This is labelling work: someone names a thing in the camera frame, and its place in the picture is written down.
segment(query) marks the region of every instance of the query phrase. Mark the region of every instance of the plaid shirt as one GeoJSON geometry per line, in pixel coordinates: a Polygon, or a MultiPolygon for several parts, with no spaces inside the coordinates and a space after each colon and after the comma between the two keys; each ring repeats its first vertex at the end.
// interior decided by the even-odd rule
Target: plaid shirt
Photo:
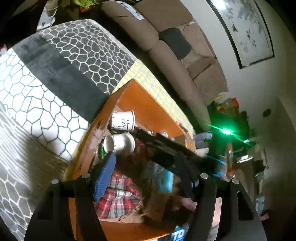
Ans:
{"type": "Polygon", "coordinates": [[[98,218],[119,218],[140,204],[141,192],[127,176],[113,172],[103,197],[96,202],[98,218]]]}

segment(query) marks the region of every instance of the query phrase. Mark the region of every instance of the paper cup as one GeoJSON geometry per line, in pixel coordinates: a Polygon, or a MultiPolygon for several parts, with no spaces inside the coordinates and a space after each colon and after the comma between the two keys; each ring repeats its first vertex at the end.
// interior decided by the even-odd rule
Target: paper cup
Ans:
{"type": "Polygon", "coordinates": [[[133,111],[114,112],[111,116],[111,129],[133,131],[135,127],[135,113],[133,111]]]}
{"type": "Polygon", "coordinates": [[[115,154],[129,155],[135,149],[135,139],[130,133],[107,136],[103,142],[104,151],[115,154]]]}

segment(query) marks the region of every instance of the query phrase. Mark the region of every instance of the framed picture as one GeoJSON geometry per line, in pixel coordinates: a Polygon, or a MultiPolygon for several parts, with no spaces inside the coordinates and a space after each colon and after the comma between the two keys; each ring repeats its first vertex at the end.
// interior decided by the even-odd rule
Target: framed picture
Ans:
{"type": "Polygon", "coordinates": [[[207,0],[221,21],[239,68],[273,58],[272,40],[255,0],[207,0]]]}

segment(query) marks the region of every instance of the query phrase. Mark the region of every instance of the couch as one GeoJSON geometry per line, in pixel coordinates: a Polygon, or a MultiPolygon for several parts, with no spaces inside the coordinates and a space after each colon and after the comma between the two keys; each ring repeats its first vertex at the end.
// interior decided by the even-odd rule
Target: couch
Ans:
{"type": "Polygon", "coordinates": [[[142,0],[134,6],[107,1],[102,11],[149,53],[199,125],[208,130],[207,105],[228,89],[215,53],[188,9],[179,0],[142,0]]]}

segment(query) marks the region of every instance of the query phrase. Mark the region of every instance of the yellow checkered cloth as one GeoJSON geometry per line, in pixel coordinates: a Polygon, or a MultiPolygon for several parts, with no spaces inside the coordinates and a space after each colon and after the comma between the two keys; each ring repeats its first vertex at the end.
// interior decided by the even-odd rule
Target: yellow checkered cloth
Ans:
{"type": "Polygon", "coordinates": [[[124,75],[112,93],[116,92],[131,79],[135,79],[164,108],[174,121],[180,121],[182,126],[188,130],[188,133],[192,137],[193,127],[186,115],[139,59],[136,59],[135,63],[124,75]]]}

